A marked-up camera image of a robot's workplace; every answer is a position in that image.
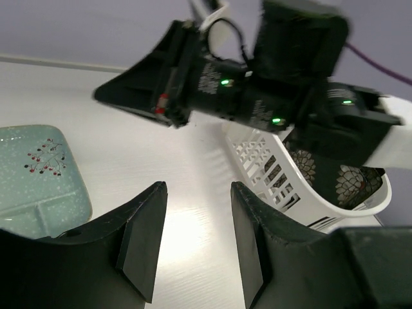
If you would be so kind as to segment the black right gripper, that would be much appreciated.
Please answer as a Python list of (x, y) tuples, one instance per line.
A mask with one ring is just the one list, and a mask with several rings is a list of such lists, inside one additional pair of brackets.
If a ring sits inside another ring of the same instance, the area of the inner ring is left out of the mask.
[[(151, 53), (96, 88), (93, 98), (167, 127), (184, 126), (199, 111), (262, 131), (284, 131), (290, 124), (285, 101), (253, 76), (243, 34), (229, 19), (223, 22), (238, 36), (242, 62), (212, 51), (209, 37), (215, 22), (204, 30), (190, 28), (187, 37), (183, 22), (173, 21)], [(167, 117), (158, 107), (164, 93)]]

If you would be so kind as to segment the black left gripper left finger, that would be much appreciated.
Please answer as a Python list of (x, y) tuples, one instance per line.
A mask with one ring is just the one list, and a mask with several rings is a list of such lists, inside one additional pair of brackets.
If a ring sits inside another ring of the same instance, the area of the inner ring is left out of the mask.
[(167, 209), (155, 182), (56, 238), (1, 231), (2, 308), (143, 308), (153, 299)]

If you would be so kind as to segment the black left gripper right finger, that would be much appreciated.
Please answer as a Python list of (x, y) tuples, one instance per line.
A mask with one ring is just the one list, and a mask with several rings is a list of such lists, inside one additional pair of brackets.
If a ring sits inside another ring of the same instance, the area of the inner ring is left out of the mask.
[(241, 182), (231, 185), (247, 308), (410, 308), (411, 229), (330, 234), (292, 220)]

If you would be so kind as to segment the light green rectangular plate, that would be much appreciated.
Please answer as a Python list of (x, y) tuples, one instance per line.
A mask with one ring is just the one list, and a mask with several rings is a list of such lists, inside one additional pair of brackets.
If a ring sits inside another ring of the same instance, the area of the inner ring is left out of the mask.
[(1, 128), (1, 229), (57, 237), (92, 216), (89, 194), (60, 129)]

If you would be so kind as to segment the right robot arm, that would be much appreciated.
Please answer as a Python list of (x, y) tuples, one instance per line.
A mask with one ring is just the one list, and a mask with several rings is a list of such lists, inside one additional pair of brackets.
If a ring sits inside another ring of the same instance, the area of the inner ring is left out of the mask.
[(193, 111), (277, 134), (294, 149), (353, 167), (411, 168), (411, 103), (332, 82), (349, 24), (320, 1), (263, 1), (252, 56), (216, 55), (236, 24), (226, 1), (191, 1), (140, 62), (98, 87), (97, 102), (165, 126)]

